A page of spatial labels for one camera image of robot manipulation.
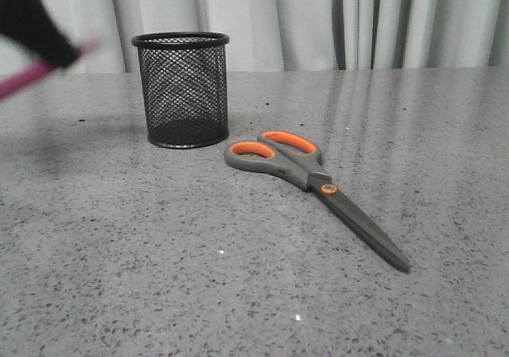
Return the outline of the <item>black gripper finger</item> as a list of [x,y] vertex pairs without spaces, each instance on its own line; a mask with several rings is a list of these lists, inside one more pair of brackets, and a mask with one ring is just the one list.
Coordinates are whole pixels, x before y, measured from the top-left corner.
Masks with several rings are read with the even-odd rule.
[[58,68],[70,66],[80,56],[57,28],[42,0],[1,0],[1,35]]

